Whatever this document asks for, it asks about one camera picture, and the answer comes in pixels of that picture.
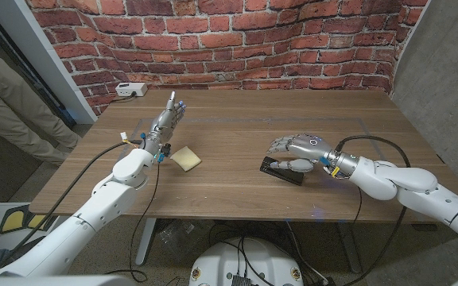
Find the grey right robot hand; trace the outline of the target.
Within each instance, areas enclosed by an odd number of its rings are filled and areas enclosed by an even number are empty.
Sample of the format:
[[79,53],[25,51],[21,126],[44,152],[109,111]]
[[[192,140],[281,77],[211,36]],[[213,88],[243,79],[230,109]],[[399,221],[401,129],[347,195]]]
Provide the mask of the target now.
[[297,156],[296,160],[276,161],[270,163],[273,169],[286,169],[294,172],[311,172],[314,165],[322,157],[327,157],[332,151],[329,143],[311,134],[297,134],[275,139],[268,153],[290,152]]

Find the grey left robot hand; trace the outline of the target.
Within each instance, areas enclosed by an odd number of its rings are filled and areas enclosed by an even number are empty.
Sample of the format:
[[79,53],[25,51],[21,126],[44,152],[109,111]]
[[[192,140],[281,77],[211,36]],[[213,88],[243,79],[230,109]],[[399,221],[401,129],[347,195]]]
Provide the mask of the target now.
[[143,141],[143,149],[156,155],[161,145],[167,143],[173,135],[177,123],[183,118],[186,105],[176,102],[173,91],[166,103],[165,109],[152,121],[149,132]]

